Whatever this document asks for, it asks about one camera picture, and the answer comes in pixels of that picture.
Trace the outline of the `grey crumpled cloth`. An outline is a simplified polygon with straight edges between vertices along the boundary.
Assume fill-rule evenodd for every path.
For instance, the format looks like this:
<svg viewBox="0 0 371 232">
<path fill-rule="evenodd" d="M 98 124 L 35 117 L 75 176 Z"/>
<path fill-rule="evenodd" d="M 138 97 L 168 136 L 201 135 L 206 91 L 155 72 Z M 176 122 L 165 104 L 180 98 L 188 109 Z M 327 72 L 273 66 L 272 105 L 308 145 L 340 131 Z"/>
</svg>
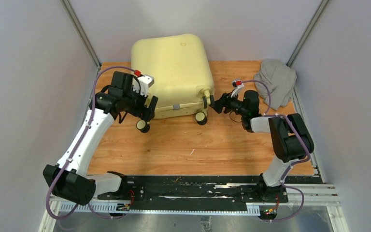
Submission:
<svg viewBox="0 0 371 232">
<path fill-rule="evenodd" d="M 278 59 L 262 60 L 254 75 L 257 92 L 273 110 L 288 105 L 296 79 L 296 71 Z"/>
</svg>

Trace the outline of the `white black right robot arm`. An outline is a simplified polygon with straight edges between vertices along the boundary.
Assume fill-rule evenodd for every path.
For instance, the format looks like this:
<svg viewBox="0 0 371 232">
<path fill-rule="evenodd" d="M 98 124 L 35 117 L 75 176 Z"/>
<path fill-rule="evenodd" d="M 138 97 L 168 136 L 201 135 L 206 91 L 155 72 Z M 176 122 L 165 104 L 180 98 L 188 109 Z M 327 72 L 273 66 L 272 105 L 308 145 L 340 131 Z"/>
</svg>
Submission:
<svg viewBox="0 0 371 232">
<path fill-rule="evenodd" d="M 250 133 L 269 133 L 274 157 L 262 173 L 254 194 L 268 202 L 283 191 L 283 183 L 290 169 L 308 158 L 314 143 L 300 114 L 262 115 L 259 112 L 259 94 L 254 90 L 244 93 L 243 99 L 223 93 L 217 100 L 210 96 L 210 106 L 218 114 L 235 113 L 241 117 L 243 129 Z"/>
</svg>

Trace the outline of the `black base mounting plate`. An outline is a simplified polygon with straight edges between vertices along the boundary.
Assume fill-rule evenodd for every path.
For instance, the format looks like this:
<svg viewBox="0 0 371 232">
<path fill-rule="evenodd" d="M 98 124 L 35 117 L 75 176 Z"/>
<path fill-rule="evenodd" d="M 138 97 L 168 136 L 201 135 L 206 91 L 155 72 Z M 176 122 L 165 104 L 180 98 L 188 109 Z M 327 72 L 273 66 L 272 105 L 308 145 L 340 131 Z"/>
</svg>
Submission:
<svg viewBox="0 0 371 232">
<path fill-rule="evenodd" d="M 280 187 L 260 193 L 257 175 L 130 175 L 125 193 L 104 193 L 100 200 L 134 200 L 133 209 L 160 211 L 245 211 L 247 203 L 273 207 L 287 203 Z"/>
</svg>

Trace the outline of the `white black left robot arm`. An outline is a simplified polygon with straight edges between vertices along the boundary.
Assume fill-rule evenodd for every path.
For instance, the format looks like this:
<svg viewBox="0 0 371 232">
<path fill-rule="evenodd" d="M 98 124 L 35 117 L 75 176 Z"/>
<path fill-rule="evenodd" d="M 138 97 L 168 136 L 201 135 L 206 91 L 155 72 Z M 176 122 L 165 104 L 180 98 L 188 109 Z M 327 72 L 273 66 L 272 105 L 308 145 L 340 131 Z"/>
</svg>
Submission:
<svg viewBox="0 0 371 232">
<path fill-rule="evenodd" d="M 111 194 L 122 200 L 128 195 L 127 177 L 108 171 L 88 175 L 92 157 L 106 131 L 127 114 L 137 117 L 137 130 L 147 133 L 155 116 L 158 98 L 148 102 L 149 89 L 155 80 L 139 71 L 133 74 L 114 72 L 112 81 L 92 97 L 84 123 L 65 154 L 56 165 L 47 165 L 43 176 L 50 193 L 78 205 L 87 205 L 95 196 Z"/>
</svg>

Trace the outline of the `cream suitcase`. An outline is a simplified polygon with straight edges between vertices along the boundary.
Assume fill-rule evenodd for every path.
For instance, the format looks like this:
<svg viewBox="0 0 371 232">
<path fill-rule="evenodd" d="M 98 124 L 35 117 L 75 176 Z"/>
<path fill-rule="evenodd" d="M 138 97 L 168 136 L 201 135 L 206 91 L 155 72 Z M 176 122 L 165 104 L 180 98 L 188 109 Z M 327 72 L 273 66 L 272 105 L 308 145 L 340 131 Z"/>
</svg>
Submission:
<svg viewBox="0 0 371 232">
<path fill-rule="evenodd" d="M 193 115 L 208 121 L 214 80 L 202 40 L 195 34 L 140 39 L 131 48 L 131 68 L 154 78 L 155 119 Z"/>
</svg>

